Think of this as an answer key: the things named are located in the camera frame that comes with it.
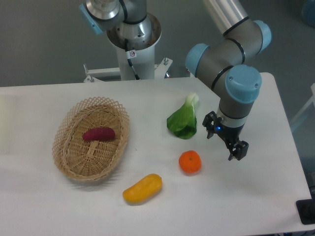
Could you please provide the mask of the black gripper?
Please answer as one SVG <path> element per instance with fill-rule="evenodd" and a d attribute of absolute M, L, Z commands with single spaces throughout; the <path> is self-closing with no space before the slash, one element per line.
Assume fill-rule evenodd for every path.
<path fill-rule="evenodd" d="M 226 126 L 223 124 L 221 118 L 217 119 L 217 115 L 214 111 L 211 111 L 204 117 L 202 125 L 206 128 L 207 139 L 217 134 L 224 141 L 230 152 L 229 161 L 232 159 L 241 160 L 247 155 L 249 144 L 239 139 L 244 125 L 239 127 Z"/>

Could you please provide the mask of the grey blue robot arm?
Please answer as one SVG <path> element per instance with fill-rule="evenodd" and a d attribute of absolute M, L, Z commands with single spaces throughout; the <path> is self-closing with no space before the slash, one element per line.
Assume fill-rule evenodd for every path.
<path fill-rule="evenodd" d="M 260 73 L 246 61 L 262 52 L 271 41 L 263 21 L 252 21 L 237 0 L 204 1 L 224 37 L 216 47 L 200 43 L 187 54 L 189 72 L 219 98 L 217 111 L 203 120 L 207 136 L 217 134 L 230 152 L 230 159 L 246 156 L 249 144 L 240 140 L 262 83 Z M 106 33 L 116 47 L 122 80 L 152 79 L 154 53 L 142 55 L 155 46 L 161 30 L 148 13 L 144 0 L 87 0 L 79 6 L 83 18 L 96 33 Z"/>

